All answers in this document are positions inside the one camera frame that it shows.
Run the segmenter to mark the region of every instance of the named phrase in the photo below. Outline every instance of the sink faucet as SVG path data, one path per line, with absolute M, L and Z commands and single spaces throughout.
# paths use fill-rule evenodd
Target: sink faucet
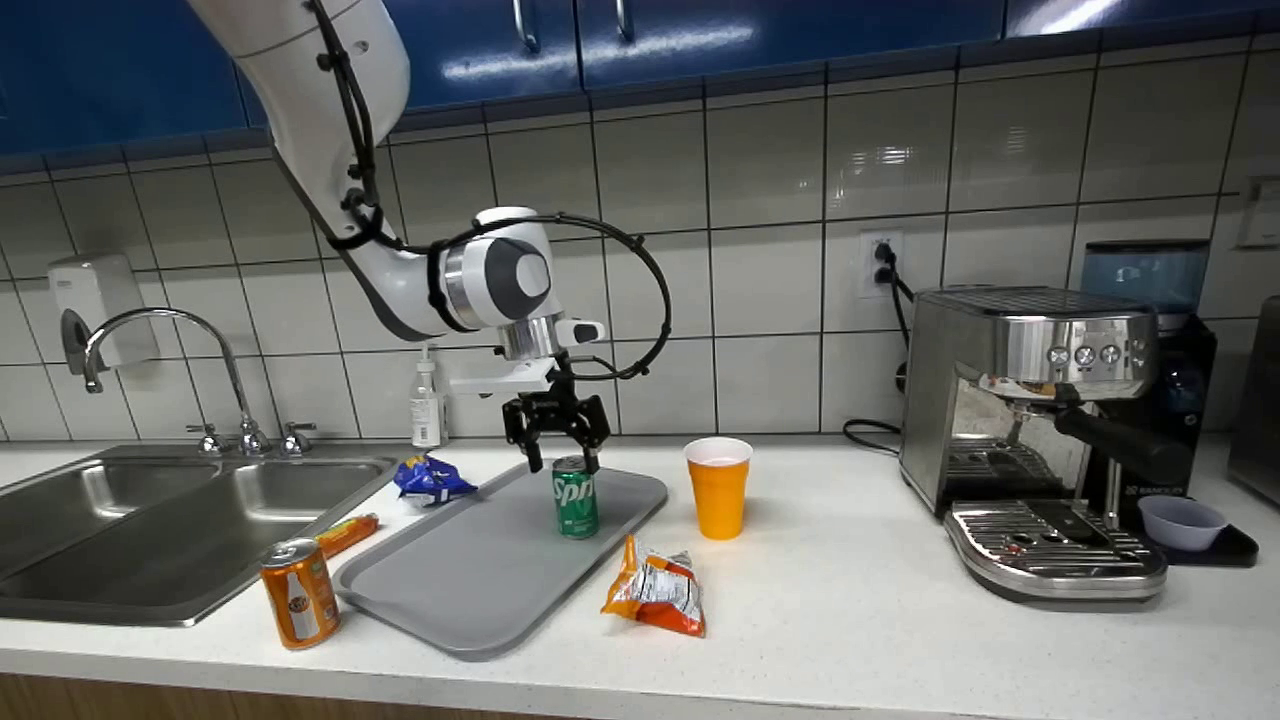
M 241 385 L 241 372 L 237 372 L 237 360 L 234 360 L 234 344 L 223 342 L 223 333 L 217 333 L 204 315 L 198 315 L 198 314 L 185 314 L 185 309 L 127 309 L 127 314 L 121 314 L 121 315 L 108 315 L 88 342 L 83 342 L 83 394 L 106 394 L 106 385 L 95 380 L 95 372 L 106 372 L 108 364 L 106 364 L 106 357 L 101 357 L 101 344 L 121 327 L 121 324 L 127 324 L 127 320 L 138 320 L 138 315 L 170 315 L 170 320 L 191 320 L 191 324 L 200 324 L 211 342 L 217 342 L 217 347 L 219 347 L 219 357 L 223 357 L 223 367 L 227 367 L 227 380 L 234 380 L 234 398 L 237 398 L 237 410 L 241 410 L 241 451 L 249 451 L 249 457 L 255 457 L 261 450 L 265 450 L 265 439 L 261 439 L 261 429 L 255 429 L 255 421 L 252 421 L 252 411 L 249 411 L 249 399 L 246 399 L 246 385 Z

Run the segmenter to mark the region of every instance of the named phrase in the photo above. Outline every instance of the soap dispenser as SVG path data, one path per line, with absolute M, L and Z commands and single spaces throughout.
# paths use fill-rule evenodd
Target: soap dispenser
M 437 394 L 437 360 L 432 344 L 415 357 L 415 385 L 411 385 L 411 450 L 442 450 L 446 443 L 446 398 Z

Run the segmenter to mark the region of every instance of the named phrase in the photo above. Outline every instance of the orange cup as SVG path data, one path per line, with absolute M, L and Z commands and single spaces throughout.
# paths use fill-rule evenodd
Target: orange cup
M 695 499 L 695 530 L 707 539 L 742 536 L 749 519 L 752 443 L 737 438 L 703 438 L 685 443 L 685 462 Z

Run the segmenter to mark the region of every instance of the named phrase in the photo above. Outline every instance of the kitchen counter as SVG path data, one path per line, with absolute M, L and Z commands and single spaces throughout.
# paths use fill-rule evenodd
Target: kitchen counter
M 0 479 L 83 457 L 4 450 Z M 513 450 L 442 451 L 484 479 Z M 0 672 L 246 689 L 550 715 L 1276 715 L 1280 516 L 1202 451 L 1193 496 L 1259 539 L 1257 568 L 1173 568 L 1150 609 L 1054 613 L 984 591 L 883 451 L 846 439 L 762 439 L 749 533 L 695 536 L 677 443 L 608 443 L 606 464 L 669 479 L 643 551 L 692 551 L 707 636 L 602 618 L 615 559 L 596 568 L 521 648 L 463 663 L 350 613 L 283 654 L 252 584 L 198 630 L 0 620 Z M 364 509 L 405 530 L 393 490 Z

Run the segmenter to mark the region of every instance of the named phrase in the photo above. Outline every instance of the upper cabinet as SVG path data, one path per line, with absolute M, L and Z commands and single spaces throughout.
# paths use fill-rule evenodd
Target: upper cabinet
M 1009 0 L 1006 37 L 1205 27 L 1218 21 L 1250 21 L 1269 10 L 1280 10 L 1280 0 Z
M 246 123 L 237 68 L 185 0 L 4 0 L 0 68 L 0 157 Z
M 571 0 L 388 0 L 407 49 L 407 109 L 582 90 Z
M 825 64 L 1002 41 L 1006 0 L 582 0 L 586 85 Z

